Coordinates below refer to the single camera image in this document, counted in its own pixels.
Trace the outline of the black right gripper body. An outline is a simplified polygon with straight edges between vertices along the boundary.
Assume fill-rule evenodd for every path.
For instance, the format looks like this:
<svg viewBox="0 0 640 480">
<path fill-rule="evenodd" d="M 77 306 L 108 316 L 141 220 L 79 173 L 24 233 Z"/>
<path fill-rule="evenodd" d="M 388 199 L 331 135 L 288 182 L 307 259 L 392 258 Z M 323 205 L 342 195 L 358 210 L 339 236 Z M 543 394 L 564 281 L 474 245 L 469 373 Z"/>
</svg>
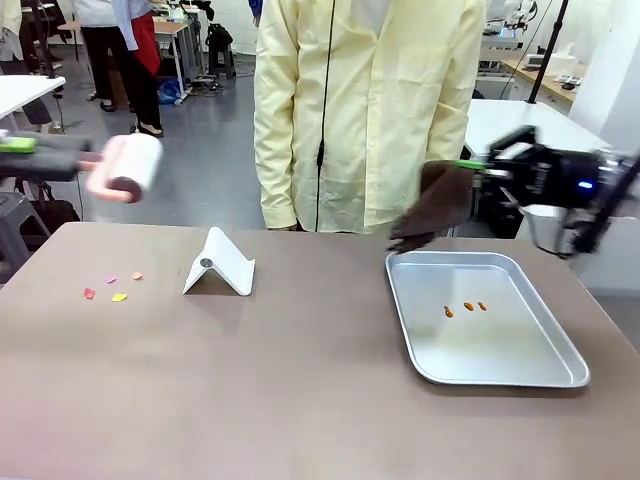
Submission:
<svg viewBox="0 0 640 480">
<path fill-rule="evenodd" d="M 599 154 L 548 147 L 525 125 L 489 145 L 485 179 L 521 206 L 584 209 L 603 191 L 601 166 Z"/>
</svg>

